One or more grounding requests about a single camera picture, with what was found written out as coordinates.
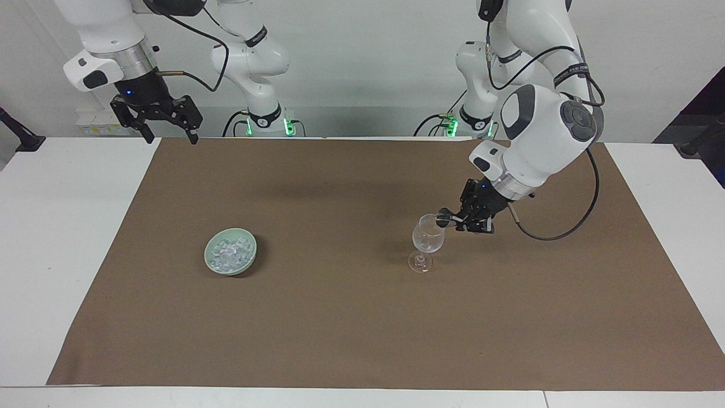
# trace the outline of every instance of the table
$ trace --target table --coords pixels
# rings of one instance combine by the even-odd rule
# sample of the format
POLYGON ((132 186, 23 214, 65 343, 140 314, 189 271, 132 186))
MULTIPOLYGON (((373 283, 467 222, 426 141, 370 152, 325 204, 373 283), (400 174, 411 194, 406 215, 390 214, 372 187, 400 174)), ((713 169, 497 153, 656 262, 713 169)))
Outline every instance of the table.
MULTIPOLYGON (((0 172, 0 406, 725 406, 725 392, 36 388, 46 382, 157 145, 53 138, 0 172)), ((607 148, 722 348, 725 190, 702 163, 682 160, 672 146, 607 148)))

